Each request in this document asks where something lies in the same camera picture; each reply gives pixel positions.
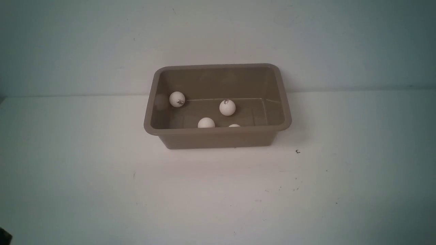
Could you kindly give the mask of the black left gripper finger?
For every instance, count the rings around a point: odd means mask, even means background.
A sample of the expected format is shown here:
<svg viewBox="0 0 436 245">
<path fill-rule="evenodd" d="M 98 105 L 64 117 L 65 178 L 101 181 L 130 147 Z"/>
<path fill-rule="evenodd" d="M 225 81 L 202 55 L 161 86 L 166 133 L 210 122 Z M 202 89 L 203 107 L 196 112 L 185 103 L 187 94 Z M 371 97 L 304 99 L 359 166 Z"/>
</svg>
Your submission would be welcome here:
<svg viewBox="0 0 436 245">
<path fill-rule="evenodd" d="M 12 242 L 13 236 L 4 230 L 3 228 L 0 228 L 0 245 L 10 245 Z"/>
</svg>

